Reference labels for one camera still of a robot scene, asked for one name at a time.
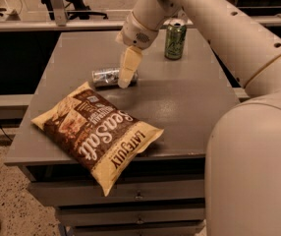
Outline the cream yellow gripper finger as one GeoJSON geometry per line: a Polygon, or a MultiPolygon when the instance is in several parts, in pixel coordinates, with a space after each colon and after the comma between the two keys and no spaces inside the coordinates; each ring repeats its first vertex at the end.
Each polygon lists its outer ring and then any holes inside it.
{"type": "Polygon", "coordinates": [[[141,60],[141,50],[135,46],[128,47],[122,54],[118,79],[118,86],[121,89],[125,89],[131,83],[141,60]]]}

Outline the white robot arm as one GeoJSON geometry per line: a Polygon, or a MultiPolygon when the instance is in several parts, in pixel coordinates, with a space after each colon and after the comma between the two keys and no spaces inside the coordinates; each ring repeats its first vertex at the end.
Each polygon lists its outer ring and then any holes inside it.
{"type": "Polygon", "coordinates": [[[120,39],[147,49],[184,11],[246,100],[213,128],[205,153],[207,236],[281,236],[281,38],[226,0],[138,0],[120,39]]]}

